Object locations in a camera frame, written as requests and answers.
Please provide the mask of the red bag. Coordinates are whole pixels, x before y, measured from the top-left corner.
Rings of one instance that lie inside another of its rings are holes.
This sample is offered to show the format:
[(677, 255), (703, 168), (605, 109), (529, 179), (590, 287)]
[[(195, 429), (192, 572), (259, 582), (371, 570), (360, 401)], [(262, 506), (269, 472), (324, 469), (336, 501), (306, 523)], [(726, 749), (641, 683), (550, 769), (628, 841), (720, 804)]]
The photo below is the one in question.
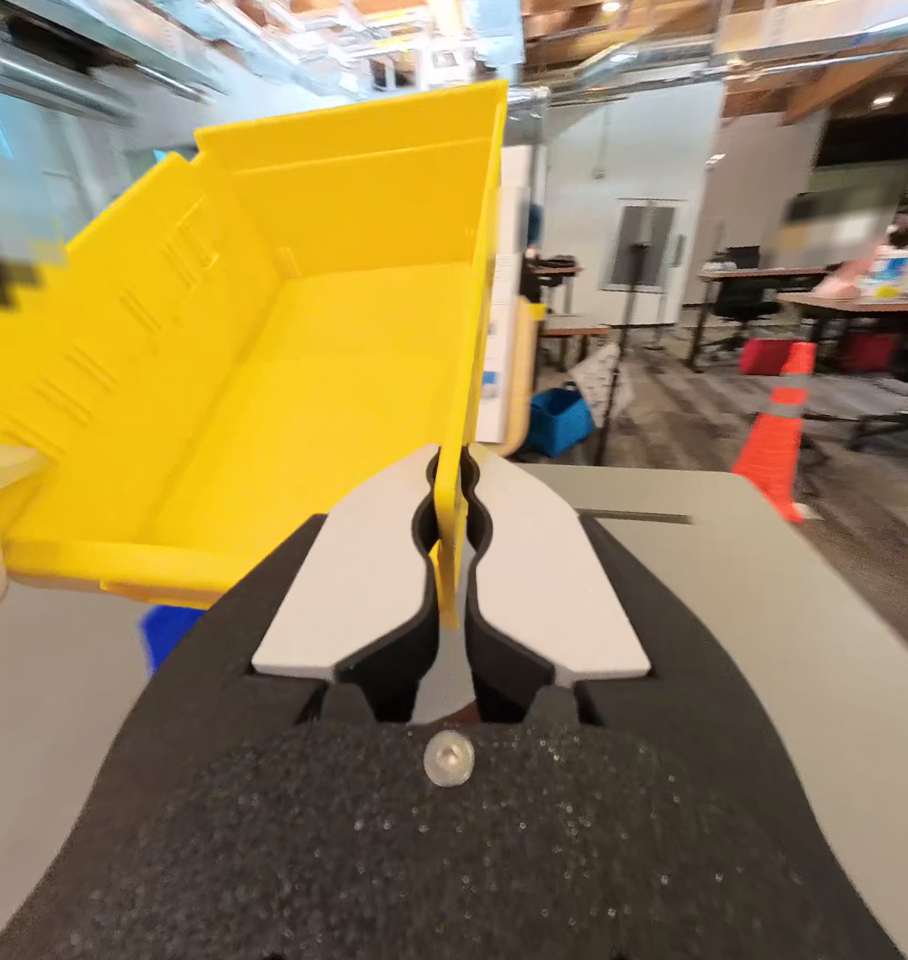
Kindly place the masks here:
[(738, 371), (745, 377), (778, 377), (788, 362), (796, 341), (753, 338), (743, 347)]

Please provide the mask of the teal bag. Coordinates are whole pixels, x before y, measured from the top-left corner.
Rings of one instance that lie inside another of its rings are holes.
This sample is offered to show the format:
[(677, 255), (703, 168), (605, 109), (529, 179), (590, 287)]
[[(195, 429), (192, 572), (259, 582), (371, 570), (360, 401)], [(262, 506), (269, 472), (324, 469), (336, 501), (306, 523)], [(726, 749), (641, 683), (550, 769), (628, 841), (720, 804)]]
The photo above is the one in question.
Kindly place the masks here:
[(553, 459), (587, 439), (593, 430), (589, 406), (577, 386), (568, 381), (532, 397), (525, 446)]

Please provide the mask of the yellow plastic bin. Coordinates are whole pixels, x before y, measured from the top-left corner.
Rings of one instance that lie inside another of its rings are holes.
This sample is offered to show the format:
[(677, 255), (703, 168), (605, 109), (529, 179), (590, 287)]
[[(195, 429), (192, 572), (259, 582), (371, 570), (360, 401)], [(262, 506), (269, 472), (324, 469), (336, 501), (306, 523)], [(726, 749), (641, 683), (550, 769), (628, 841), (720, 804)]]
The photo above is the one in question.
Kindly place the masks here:
[(205, 608), (427, 447), (450, 609), (507, 116), (488, 80), (200, 129), (14, 285), (5, 573)]

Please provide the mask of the grey desk hatch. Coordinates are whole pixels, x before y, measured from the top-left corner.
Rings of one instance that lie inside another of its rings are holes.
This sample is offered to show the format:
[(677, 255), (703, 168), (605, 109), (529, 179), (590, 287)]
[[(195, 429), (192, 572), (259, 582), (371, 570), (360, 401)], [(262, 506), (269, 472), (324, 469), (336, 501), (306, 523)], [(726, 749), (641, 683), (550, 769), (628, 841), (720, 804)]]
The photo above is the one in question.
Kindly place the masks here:
[(695, 521), (684, 513), (642, 510), (602, 510), (580, 509), (583, 517), (592, 517), (598, 521), (652, 522), (662, 524), (693, 525)]

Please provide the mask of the white printed sheet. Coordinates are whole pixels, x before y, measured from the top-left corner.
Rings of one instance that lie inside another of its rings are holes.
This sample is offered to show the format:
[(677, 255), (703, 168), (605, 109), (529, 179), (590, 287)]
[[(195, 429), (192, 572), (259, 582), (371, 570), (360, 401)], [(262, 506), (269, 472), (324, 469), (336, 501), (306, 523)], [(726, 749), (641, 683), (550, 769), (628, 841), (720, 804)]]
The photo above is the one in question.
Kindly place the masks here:
[(615, 342), (606, 342), (572, 368), (579, 391), (598, 430), (624, 414), (635, 401), (634, 384)]

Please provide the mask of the black tripod pole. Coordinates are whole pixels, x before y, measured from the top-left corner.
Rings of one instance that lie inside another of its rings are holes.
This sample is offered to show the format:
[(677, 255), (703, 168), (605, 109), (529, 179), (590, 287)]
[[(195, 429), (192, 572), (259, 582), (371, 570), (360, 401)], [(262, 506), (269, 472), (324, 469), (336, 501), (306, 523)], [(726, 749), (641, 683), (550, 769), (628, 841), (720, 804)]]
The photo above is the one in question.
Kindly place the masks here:
[(611, 378), (608, 384), (607, 394), (605, 398), (604, 405), (604, 415), (597, 438), (597, 445), (595, 449), (595, 456), (593, 465), (596, 467), (602, 467), (605, 461), (607, 442), (610, 432), (610, 425), (612, 421), (612, 410), (618, 390), (619, 382), (621, 379), (621, 367), (623, 366), (629, 341), (629, 333), (632, 325), (632, 319), (635, 312), (636, 299), (638, 295), (638, 287), (643, 275), (643, 270), (645, 263), (648, 257), (648, 252), (650, 250), (651, 242), (649, 238), (639, 239), (630, 246), (629, 252), (631, 256), (630, 261), (630, 274), (629, 274), (629, 284), (628, 292), (625, 301), (625, 308), (623, 312), (622, 322), (619, 328), (619, 336), (617, 340), (617, 357), (615, 359), (614, 365), (611, 369)]

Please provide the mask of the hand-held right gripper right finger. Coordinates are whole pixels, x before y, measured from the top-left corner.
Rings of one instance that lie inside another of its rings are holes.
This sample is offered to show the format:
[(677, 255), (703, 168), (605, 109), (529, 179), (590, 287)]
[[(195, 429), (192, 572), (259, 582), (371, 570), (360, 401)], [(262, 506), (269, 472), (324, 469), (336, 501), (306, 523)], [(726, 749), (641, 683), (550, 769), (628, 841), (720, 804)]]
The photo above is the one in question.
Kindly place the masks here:
[(480, 715), (521, 720), (547, 688), (647, 677), (652, 662), (578, 511), (514, 462), (461, 453), (473, 549), (464, 643)]

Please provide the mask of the small wooden table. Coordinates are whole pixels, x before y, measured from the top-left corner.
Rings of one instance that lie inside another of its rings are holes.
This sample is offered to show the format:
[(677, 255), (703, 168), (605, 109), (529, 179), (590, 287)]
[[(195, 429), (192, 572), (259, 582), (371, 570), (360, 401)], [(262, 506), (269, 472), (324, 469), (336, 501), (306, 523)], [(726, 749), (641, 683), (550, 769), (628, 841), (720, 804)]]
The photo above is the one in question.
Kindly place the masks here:
[(604, 342), (613, 326), (581, 322), (575, 315), (549, 313), (540, 321), (534, 348), (534, 367), (539, 371), (550, 359), (548, 342), (559, 342), (554, 357), (556, 369), (567, 371), (585, 360), (596, 341)]

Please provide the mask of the white paper sheet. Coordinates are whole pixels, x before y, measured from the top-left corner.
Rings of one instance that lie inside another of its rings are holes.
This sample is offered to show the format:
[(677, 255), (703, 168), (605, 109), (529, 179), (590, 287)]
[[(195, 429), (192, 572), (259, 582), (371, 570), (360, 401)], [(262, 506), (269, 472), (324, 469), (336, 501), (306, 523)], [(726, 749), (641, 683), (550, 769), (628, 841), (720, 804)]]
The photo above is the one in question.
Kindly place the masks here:
[(527, 247), (534, 149), (504, 147), (494, 244), (494, 274), (488, 315), (476, 441), (499, 445), (508, 419), (509, 375), (514, 353), (520, 273)]

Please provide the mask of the beige wooden board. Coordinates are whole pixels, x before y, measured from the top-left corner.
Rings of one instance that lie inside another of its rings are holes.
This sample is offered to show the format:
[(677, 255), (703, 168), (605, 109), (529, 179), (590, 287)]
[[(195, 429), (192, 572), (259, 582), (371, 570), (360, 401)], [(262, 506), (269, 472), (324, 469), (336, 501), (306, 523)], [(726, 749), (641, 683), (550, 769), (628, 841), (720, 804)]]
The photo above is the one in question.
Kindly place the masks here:
[(495, 454), (503, 458), (508, 458), (521, 449), (530, 428), (538, 339), (543, 316), (543, 304), (530, 303), (521, 295), (516, 298), (503, 438), (499, 443), (490, 446)]

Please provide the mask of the black office chair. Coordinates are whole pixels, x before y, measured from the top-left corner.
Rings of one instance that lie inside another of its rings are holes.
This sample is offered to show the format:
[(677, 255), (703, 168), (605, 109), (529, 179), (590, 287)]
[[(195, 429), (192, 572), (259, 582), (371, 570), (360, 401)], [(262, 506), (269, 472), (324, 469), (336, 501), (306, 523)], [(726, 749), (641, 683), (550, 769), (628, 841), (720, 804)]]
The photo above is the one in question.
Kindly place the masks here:
[[(734, 271), (759, 268), (760, 261), (759, 245), (729, 247), (722, 254), (717, 253), (713, 260), (718, 267)], [(721, 282), (714, 314), (726, 323), (735, 324), (735, 329), (711, 344), (711, 360), (715, 361), (724, 354), (735, 354), (748, 342), (750, 326), (759, 317), (778, 311), (778, 282), (778, 278), (771, 275), (727, 278)]]

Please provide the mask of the orange traffic cone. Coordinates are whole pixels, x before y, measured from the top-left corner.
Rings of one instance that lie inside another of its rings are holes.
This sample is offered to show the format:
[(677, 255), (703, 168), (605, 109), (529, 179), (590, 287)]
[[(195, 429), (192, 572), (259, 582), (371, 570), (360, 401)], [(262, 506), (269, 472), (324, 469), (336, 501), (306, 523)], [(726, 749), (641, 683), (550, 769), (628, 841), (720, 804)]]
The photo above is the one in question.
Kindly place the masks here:
[(795, 498), (796, 475), (816, 350), (811, 342), (792, 343), (731, 470), (759, 491), (784, 521), (795, 524), (805, 519)]

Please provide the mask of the blue plastic bin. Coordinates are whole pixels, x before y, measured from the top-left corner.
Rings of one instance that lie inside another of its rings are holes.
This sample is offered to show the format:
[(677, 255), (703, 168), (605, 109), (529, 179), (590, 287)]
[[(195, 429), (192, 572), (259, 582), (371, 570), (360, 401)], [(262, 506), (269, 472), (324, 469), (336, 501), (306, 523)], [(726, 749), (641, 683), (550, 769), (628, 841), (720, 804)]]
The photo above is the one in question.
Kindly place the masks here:
[(193, 629), (205, 610), (185, 606), (153, 606), (139, 622), (148, 675), (156, 673), (164, 660)]

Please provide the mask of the long wooden desk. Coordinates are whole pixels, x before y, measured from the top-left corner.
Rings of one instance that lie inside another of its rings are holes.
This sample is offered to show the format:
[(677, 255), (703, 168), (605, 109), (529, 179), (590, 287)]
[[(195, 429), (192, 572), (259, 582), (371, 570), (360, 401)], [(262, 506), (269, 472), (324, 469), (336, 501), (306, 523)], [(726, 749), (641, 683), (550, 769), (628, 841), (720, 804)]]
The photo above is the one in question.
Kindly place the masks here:
[(862, 317), (876, 321), (879, 318), (897, 318), (903, 324), (903, 318), (908, 317), (908, 298), (855, 298), (837, 299), (816, 296), (807, 293), (779, 293), (778, 301), (784, 306), (793, 306), (802, 317), (813, 318), (813, 327), (809, 342), (817, 348), (820, 346), (827, 326), (839, 319), (849, 328), (853, 318)]

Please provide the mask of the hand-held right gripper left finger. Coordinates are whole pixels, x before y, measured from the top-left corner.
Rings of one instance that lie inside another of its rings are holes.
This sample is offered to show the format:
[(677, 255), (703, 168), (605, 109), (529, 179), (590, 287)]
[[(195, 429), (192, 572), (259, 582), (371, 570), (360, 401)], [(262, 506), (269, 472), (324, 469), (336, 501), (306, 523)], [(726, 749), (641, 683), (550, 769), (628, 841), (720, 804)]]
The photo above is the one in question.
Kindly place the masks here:
[(412, 720), (439, 648), (438, 459), (438, 444), (424, 444), (322, 518), (252, 656), (253, 675), (353, 685), (378, 720)]

